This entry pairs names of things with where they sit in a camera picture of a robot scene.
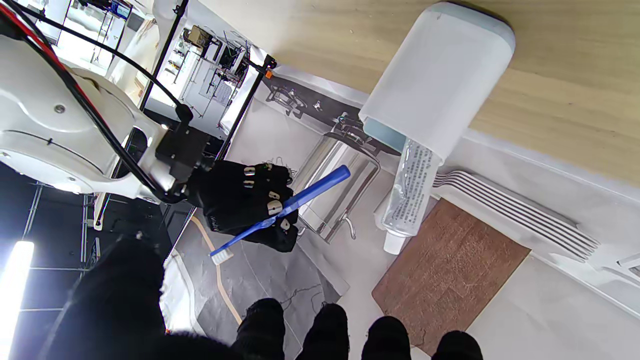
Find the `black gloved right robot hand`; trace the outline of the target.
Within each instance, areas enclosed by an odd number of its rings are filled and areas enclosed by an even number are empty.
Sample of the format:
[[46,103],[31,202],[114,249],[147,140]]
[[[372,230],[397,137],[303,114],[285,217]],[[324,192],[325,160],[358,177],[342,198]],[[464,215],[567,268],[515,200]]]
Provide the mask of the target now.
[[238,236],[282,212],[294,195],[292,182],[286,166],[220,160],[208,170],[194,170],[186,194],[192,205],[202,209],[211,231]]

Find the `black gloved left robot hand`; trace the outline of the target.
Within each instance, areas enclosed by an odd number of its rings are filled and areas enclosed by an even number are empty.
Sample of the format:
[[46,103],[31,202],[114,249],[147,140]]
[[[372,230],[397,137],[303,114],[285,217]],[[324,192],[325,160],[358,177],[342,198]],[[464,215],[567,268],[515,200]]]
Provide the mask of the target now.
[[[233,344],[194,332],[166,333],[160,308],[165,270],[155,249],[119,239],[82,277],[58,316],[41,360],[285,360],[284,309],[274,298],[247,308]],[[295,360],[348,360],[348,318],[336,303],[323,305]],[[409,333],[393,316],[369,328],[362,360],[411,360]],[[483,360],[470,334],[453,330],[432,360]]]

